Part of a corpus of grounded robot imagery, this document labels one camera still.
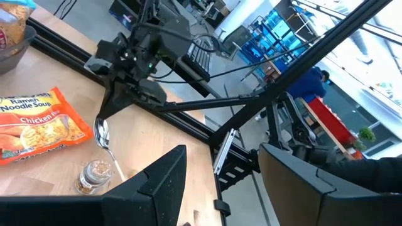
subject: shelving unit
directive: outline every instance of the shelving unit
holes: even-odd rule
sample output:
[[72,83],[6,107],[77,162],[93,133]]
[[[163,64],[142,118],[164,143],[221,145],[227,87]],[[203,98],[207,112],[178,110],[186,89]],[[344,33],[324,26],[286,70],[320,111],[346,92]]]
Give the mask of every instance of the shelving unit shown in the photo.
[[[286,21],[272,10],[265,17],[258,16],[248,27],[253,39],[242,47],[241,57],[248,64],[257,63],[271,58],[275,53],[283,53],[303,44],[287,25]],[[293,53],[285,54],[273,63],[280,69],[286,70],[287,65],[294,62],[307,48],[300,48]],[[255,73],[264,77],[266,68],[262,65]]]

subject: spice jar lid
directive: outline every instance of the spice jar lid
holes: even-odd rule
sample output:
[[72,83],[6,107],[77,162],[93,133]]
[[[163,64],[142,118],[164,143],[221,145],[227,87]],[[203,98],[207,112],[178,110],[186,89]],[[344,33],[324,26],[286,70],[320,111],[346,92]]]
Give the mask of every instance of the spice jar lid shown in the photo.
[[88,179],[98,184],[106,182],[112,175],[110,164],[102,160],[91,161],[85,170]]

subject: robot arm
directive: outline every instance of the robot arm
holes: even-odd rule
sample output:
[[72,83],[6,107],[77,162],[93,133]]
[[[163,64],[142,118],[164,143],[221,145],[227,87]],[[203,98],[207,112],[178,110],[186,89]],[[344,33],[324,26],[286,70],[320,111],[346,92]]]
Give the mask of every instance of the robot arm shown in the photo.
[[98,117],[107,119],[135,102],[151,106],[165,104],[165,91],[148,77],[156,73],[155,66],[160,60],[177,60],[187,53],[191,43],[178,44],[179,39],[152,25],[191,38],[190,25],[173,2],[144,0],[130,37],[119,33],[113,41],[101,40],[96,54],[85,65],[105,84]]

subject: plastic bag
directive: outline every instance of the plastic bag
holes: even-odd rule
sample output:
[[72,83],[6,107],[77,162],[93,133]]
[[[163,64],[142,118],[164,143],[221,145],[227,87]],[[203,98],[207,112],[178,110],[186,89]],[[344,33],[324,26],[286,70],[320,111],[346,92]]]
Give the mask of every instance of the plastic bag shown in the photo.
[[35,8],[32,0],[0,0],[0,51],[24,40],[25,21]]
[[90,127],[56,87],[44,94],[0,98],[0,165],[91,137]]

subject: gray floor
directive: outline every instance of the gray floor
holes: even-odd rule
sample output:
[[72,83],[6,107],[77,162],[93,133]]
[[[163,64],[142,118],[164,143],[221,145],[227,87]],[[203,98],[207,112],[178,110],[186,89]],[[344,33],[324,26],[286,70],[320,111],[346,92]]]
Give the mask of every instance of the gray floor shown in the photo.
[[[36,0],[36,3],[53,13],[56,11],[58,5],[62,0],[49,1],[49,0]],[[113,16],[108,13],[108,9],[113,0],[80,0],[77,1],[70,14],[65,17],[64,21],[76,30],[85,34],[94,42],[98,42],[101,39],[112,40],[116,37],[118,32],[123,32],[126,35],[129,31],[120,24]],[[212,28],[208,28],[210,33],[213,33]],[[193,34],[205,33],[205,27],[196,25],[192,27]],[[246,65],[238,56],[233,61],[220,58],[216,55],[213,56],[212,75],[231,70],[233,68]],[[166,74],[170,71],[164,63],[159,63],[156,67],[158,75]],[[244,74],[248,70],[241,70],[222,77],[212,79],[209,85],[222,97],[236,96],[239,94],[247,94],[257,86],[257,80],[250,76],[245,79],[244,82],[240,82]],[[171,81],[183,81],[177,74],[173,73],[166,78]],[[181,97],[184,101],[190,100],[202,100],[204,99],[196,90],[191,88],[187,84],[163,84],[164,87],[171,90],[174,94]],[[207,125],[212,129],[218,129],[228,119],[230,119],[233,113],[236,113],[242,106],[223,107],[219,109],[207,109],[204,110],[206,115]],[[238,137],[242,137],[244,146],[246,149],[257,148],[258,145],[267,140],[265,130],[267,130],[268,124],[266,121],[256,122],[254,119],[247,122],[241,129]],[[235,139],[234,142],[240,146],[243,143],[240,139]],[[253,183],[251,176],[246,180],[241,181],[237,185],[233,186],[229,190],[223,192],[224,200],[227,201],[231,207],[233,215],[228,218],[229,226],[245,225],[246,223],[254,222],[253,225],[267,225],[266,217],[264,217],[263,209],[260,201],[261,197],[258,197],[257,187]],[[269,202],[268,195],[265,190],[262,190],[263,205],[272,207]],[[270,218],[275,218],[271,209],[267,208]]]

